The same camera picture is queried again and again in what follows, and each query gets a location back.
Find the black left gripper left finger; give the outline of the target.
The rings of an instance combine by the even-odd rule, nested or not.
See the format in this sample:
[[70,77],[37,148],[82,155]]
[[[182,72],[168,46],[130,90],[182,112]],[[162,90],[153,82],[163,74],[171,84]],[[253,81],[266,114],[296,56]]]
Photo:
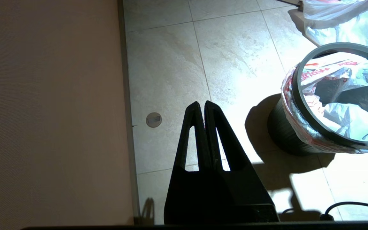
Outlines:
[[[190,129],[194,128],[198,171],[186,170]],[[190,104],[184,114],[175,162],[164,209],[165,224],[199,224],[208,216],[207,176],[211,159],[199,102]]]

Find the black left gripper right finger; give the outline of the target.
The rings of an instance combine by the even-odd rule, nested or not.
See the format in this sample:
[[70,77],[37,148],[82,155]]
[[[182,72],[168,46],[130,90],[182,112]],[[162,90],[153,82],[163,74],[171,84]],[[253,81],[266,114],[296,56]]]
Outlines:
[[213,169],[222,184],[219,215],[229,223],[279,222],[274,202],[219,105],[204,106]]

